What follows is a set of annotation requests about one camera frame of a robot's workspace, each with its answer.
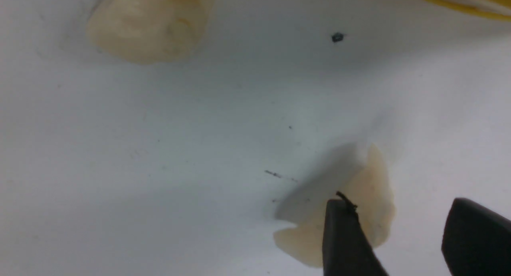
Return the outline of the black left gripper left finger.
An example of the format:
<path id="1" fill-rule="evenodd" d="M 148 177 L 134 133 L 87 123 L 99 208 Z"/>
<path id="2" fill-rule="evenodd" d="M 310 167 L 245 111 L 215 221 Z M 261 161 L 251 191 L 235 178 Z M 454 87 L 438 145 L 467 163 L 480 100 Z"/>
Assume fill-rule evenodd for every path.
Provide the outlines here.
<path id="1" fill-rule="evenodd" d="M 387 276 L 359 221 L 357 206 L 336 192 L 327 201 L 322 241 L 324 276 Z"/>

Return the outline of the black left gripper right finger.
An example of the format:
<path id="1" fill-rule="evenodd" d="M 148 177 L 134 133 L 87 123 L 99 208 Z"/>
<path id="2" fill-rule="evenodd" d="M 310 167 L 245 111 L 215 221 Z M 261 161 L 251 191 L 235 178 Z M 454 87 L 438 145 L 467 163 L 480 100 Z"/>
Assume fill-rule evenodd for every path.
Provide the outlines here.
<path id="1" fill-rule="evenodd" d="M 473 200 L 456 198 L 441 250 L 452 276 L 509 276 L 511 222 Z"/>

